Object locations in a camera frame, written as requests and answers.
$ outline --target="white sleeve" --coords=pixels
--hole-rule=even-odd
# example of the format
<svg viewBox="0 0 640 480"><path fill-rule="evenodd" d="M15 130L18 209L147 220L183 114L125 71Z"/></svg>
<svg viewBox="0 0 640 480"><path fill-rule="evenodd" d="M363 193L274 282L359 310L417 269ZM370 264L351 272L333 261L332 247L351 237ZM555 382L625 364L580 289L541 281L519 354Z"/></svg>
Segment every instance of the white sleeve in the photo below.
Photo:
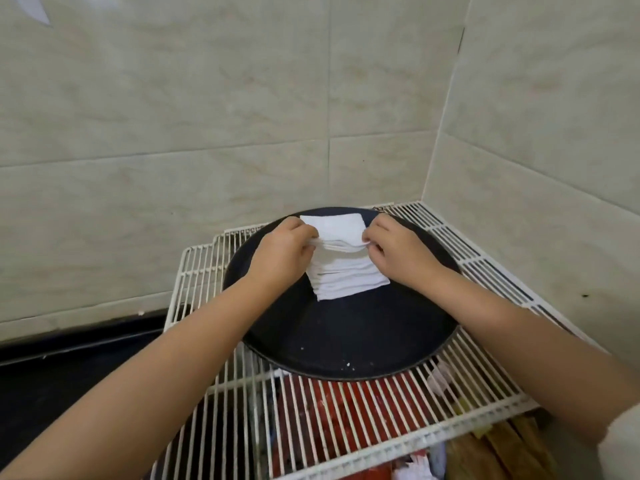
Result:
<svg viewBox="0 0 640 480"><path fill-rule="evenodd" d="M640 479L640 404L611 423L598 456L606 480Z"/></svg>

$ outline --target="wire rack bar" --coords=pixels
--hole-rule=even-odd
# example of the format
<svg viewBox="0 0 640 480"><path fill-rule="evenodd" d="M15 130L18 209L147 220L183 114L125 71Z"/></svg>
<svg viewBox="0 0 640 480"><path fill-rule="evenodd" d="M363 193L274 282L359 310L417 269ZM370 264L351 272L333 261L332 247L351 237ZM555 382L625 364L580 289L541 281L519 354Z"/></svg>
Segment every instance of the wire rack bar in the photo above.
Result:
<svg viewBox="0 0 640 480"><path fill-rule="evenodd" d="M373 208L429 231L471 281L593 343L422 202ZM165 330L221 292L231 256L261 227L183 252ZM414 369L354 383L291 374L240 344L147 478L332 480L534 407L465 330Z"/></svg>

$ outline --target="hand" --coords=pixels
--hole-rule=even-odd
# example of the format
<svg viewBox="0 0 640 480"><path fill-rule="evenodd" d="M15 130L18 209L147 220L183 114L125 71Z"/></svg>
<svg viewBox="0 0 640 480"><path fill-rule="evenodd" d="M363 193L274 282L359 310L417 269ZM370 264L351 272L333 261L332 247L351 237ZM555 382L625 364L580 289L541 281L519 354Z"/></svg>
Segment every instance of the hand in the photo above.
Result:
<svg viewBox="0 0 640 480"><path fill-rule="evenodd" d="M312 237L318 237L315 227L298 217L287 217L262 238L246 277L281 295L307 269L316 249L307 244Z"/></svg>
<svg viewBox="0 0 640 480"><path fill-rule="evenodd" d="M380 273L410 288L444 268L413 231L388 214L373 219L362 240L370 242L369 257Z"/></svg>

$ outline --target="person's left arm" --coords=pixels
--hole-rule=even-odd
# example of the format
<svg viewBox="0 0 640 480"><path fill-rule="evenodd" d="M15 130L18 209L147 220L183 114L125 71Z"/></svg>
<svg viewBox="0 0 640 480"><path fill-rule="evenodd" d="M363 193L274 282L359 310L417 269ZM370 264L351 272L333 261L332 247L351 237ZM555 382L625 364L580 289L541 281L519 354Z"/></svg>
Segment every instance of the person's left arm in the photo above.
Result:
<svg viewBox="0 0 640 480"><path fill-rule="evenodd" d="M38 436L0 479L139 479L252 323L305 272L314 227L286 218L247 275L108 375Z"/></svg>

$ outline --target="person's left hand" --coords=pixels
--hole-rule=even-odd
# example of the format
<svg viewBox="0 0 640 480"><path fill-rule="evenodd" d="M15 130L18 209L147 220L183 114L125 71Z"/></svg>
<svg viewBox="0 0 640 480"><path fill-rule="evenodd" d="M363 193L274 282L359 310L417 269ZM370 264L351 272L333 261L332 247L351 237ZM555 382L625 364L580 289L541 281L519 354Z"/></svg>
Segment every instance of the person's left hand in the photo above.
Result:
<svg viewBox="0 0 640 480"><path fill-rule="evenodd" d="M246 277L278 295L284 293L307 269L316 249L307 243L312 237L318 237L315 227L287 217L262 238Z"/></svg>

